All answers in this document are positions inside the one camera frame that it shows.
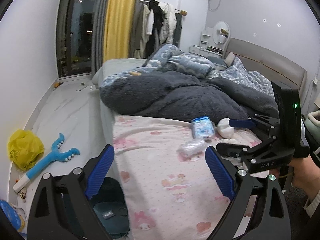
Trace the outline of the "person's right hand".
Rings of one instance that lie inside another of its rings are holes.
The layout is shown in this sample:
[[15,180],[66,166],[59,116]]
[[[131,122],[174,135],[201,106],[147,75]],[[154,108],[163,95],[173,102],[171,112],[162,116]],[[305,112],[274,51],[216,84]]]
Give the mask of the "person's right hand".
[[313,201],[319,193],[319,167],[313,162],[311,156],[307,158],[293,158],[289,166],[294,169],[293,185],[302,189]]

